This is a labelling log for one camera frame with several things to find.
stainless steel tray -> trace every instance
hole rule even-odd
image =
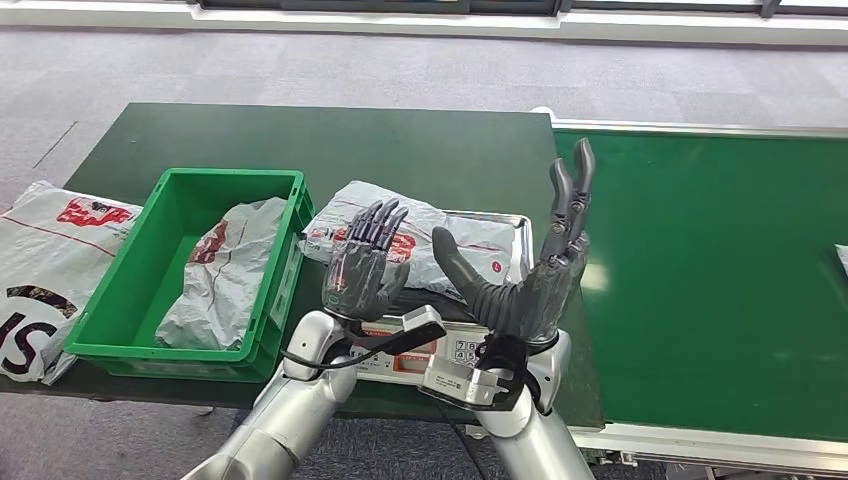
[[[462,210],[444,210],[454,217],[471,218],[487,222],[506,223],[515,230],[512,241],[512,260],[506,274],[506,280],[518,283],[527,276],[533,268],[533,228],[530,219],[524,215],[509,215],[504,213],[467,212]]]

white plastic bag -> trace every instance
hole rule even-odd
[[[195,245],[183,293],[156,329],[156,341],[174,348],[237,350],[286,201],[271,198],[231,208]]]
[[[512,257],[515,232],[511,225],[454,217],[428,203],[399,195],[370,183],[353,181],[336,192],[303,230],[305,239],[298,245],[307,257],[329,263],[333,244],[344,237],[354,215],[377,200],[399,198],[409,209],[404,222],[389,248],[383,280],[391,278],[395,266],[409,261],[407,288],[424,288],[447,297],[462,300],[450,280],[433,258],[433,227],[445,227],[453,233],[462,255],[486,280],[504,283]]]
[[[51,385],[73,364],[65,337],[140,212],[36,182],[0,215],[0,374]]]

green table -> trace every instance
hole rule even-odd
[[[141,202],[169,165],[298,168],[318,205],[360,178],[442,208],[527,214],[538,251],[550,159],[588,136],[590,265],[585,302],[563,318],[576,348],[557,408],[608,426],[578,444],[848,471],[848,277],[833,247],[848,243],[848,133],[553,127],[531,114],[131,105],[67,186]],[[314,267],[293,315],[317,304],[303,287]],[[435,417],[399,405],[399,388],[360,384],[344,413]],[[255,389],[81,365],[44,393],[236,405]]]
[[[169,167],[301,170],[316,208],[347,182],[364,180],[444,209],[525,214],[539,251],[552,199],[547,169],[555,157],[550,121],[539,114],[131,104],[65,187],[142,205]],[[304,313],[320,308],[322,276],[322,266],[304,262],[287,335]],[[600,428],[580,301],[561,325],[574,352],[556,408],[570,425]],[[49,389],[0,378],[0,391],[240,408],[250,408],[261,387],[111,377],[83,362]],[[433,401],[409,395],[412,388],[359,382],[339,413],[438,419]],[[449,411],[473,421],[467,412]]]

floor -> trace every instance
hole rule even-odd
[[[61,185],[129,101],[527,111],[848,128],[848,53],[521,40],[0,29],[0,209]],[[179,478],[237,412],[0,394],[0,479]],[[506,478],[488,441],[490,478]],[[599,470],[660,478],[661,465]],[[473,479],[448,426],[334,421],[299,479]]]

green plastic crate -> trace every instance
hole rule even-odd
[[[183,290],[197,240],[238,203],[273,196],[286,209],[238,351],[156,345],[154,332]],[[162,175],[111,267],[65,340],[65,351],[112,375],[262,382],[274,371],[303,254],[297,233],[315,214],[303,174],[172,168]]]

